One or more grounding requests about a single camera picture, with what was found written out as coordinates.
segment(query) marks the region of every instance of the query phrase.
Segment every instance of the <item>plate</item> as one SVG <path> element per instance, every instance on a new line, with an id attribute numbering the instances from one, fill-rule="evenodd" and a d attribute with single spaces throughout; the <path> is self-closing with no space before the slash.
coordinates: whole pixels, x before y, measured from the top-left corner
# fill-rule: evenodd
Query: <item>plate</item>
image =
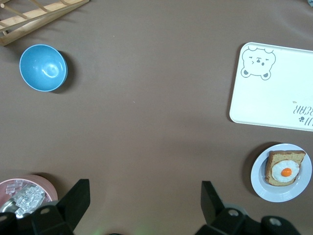
<path id="1" fill-rule="evenodd" d="M 282 187 L 272 186 L 265 181 L 265 167 L 268 153 L 277 150 L 303 149 L 290 143 L 280 143 L 266 149 L 254 162 L 251 171 L 251 183 L 255 192 L 263 199 L 270 202 L 286 202 L 298 196 L 307 187 L 312 175 L 312 163 L 309 155 L 306 154 L 293 184 Z"/>

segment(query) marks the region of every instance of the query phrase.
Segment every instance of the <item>tray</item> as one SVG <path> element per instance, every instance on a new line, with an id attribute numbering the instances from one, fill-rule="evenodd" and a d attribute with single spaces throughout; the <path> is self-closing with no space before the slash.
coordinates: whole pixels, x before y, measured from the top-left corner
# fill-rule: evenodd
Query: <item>tray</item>
<path id="1" fill-rule="evenodd" d="M 245 44 L 229 115 L 236 123 L 313 131 L 313 51 Z"/>

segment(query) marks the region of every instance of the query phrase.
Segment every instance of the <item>egg white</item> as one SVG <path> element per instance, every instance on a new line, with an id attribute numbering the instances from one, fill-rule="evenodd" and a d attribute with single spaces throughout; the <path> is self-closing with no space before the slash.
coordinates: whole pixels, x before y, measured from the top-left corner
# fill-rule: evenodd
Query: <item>egg white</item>
<path id="1" fill-rule="evenodd" d="M 290 176 L 282 176 L 282 170 L 285 168 L 290 168 L 291 169 L 291 175 Z M 299 173 L 299 169 L 300 166 L 298 163 L 296 163 L 295 161 L 292 160 L 282 160 L 278 163 L 276 163 L 273 167 L 272 167 L 272 177 L 277 180 L 278 182 L 289 182 L 290 180 L 292 180 L 294 177 L 297 176 L 297 174 Z"/>

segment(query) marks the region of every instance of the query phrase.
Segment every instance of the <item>egg yolk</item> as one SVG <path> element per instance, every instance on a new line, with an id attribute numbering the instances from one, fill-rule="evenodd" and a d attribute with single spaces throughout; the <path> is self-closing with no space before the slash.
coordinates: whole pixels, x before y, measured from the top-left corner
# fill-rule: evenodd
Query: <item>egg yolk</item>
<path id="1" fill-rule="evenodd" d="M 288 177 L 288 176 L 291 176 L 291 173 L 292 173 L 292 170 L 290 168 L 285 168 L 282 170 L 282 176 L 284 177 Z"/>

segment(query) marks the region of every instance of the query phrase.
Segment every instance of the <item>bread slice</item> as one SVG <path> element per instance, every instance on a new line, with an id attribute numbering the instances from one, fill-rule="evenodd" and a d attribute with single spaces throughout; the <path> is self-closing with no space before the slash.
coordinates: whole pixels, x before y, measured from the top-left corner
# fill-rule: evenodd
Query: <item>bread slice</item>
<path id="1" fill-rule="evenodd" d="M 298 163 L 301 168 L 301 163 L 305 155 L 306 153 L 302 150 L 270 151 L 265 169 L 265 180 L 273 186 L 291 185 L 295 181 L 296 177 L 288 182 L 279 182 L 272 177 L 272 167 L 280 161 L 292 160 Z"/>

